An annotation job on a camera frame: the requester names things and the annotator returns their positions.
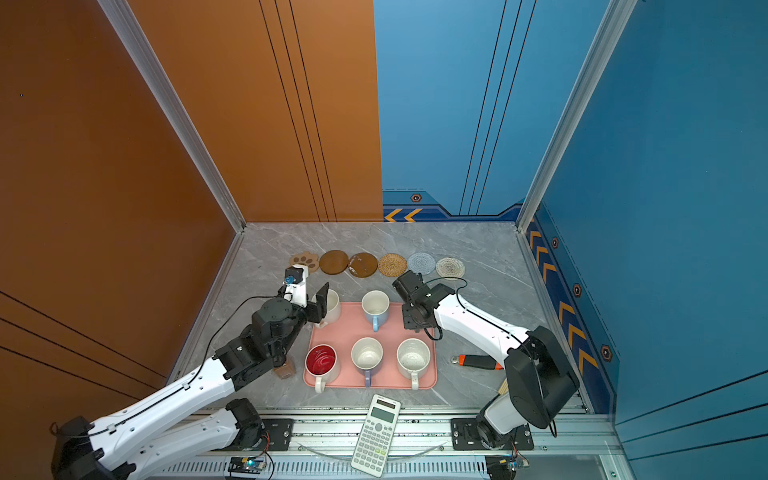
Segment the woven rattan coaster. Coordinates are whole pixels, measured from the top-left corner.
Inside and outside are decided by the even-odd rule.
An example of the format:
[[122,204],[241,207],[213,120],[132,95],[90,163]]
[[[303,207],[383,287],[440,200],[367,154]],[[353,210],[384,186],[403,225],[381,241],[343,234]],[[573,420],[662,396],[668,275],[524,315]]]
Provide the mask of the woven rattan coaster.
[[407,260],[399,254],[388,253],[383,255],[378,261],[378,271],[386,277],[399,277],[407,269]]

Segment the cork paw print coaster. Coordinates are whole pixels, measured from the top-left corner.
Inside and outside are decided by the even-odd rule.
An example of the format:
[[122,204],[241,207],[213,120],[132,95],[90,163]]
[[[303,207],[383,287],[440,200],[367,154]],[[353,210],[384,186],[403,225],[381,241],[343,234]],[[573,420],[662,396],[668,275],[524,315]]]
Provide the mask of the cork paw print coaster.
[[308,268],[310,273],[314,273],[319,269],[319,259],[320,256],[318,254],[304,251],[293,255],[290,259],[290,265],[303,265]]

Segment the light blue mug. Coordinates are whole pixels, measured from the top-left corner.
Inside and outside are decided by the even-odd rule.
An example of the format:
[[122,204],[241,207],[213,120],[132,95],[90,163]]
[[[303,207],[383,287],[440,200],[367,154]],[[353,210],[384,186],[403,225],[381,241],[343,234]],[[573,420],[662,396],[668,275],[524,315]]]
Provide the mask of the light blue mug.
[[367,292],[361,307],[365,318],[372,325],[373,331],[378,332],[389,318],[390,300],[388,295],[380,290]]

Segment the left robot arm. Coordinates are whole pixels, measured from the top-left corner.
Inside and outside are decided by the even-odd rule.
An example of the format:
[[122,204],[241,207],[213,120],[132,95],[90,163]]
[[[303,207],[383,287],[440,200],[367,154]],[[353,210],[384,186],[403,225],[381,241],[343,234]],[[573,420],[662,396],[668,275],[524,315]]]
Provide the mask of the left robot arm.
[[249,400],[232,395],[286,363],[304,325],[326,316],[328,292],[323,285],[309,297],[305,283],[285,283],[190,373],[111,415],[53,429],[53,477],[147,479],[204,452],[257,445],[263,421]]

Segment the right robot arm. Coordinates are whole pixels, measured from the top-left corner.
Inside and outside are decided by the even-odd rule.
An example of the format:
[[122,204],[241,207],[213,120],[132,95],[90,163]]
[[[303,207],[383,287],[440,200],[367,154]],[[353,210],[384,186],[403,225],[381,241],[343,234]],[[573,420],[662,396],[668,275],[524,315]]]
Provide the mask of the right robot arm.
[[529,425],[558,435],[556,416],[580,387],[569,356],[551,330],[501,320],[465,300],[459,291],[410,270],[393,282],[403,300],[404,327],[423,330],[437,342],[445,332],[463,337],[503,368],[508,391],[476,416],[477,432],[490,449],[501,449],[512,432]]

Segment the light blue rope coaster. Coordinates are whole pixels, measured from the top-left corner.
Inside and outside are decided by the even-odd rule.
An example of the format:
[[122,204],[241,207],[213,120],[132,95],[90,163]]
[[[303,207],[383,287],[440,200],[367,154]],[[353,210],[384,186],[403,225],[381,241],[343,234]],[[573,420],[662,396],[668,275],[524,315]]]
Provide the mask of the light blue rope coaster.
[[435,258],[426,252],[416,252],[407,259],[408,269],[421,275],[429,275],[436,268]]

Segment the glossy brown wooden coaster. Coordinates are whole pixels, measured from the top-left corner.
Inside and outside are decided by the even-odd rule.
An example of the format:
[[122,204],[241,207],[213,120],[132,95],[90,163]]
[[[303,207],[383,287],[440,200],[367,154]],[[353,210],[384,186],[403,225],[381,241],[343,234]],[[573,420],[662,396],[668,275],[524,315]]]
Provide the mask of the glossy brown wooden coaster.
[[356,253],[349,259],[348,270],[358,278],[370,277],[378,270],[378,259],[367,252]]

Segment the matte brown wooden coaster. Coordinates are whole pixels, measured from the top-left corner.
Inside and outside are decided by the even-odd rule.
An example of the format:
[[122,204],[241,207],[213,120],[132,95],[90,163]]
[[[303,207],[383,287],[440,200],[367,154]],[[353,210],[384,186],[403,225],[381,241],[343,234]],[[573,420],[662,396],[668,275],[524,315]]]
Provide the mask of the matte brown wooden coaster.
[[330,250],[325,252],[319,260],[320,269],[328,275],[338,275],[344,272],[349,265],[349,256],[342,250]]

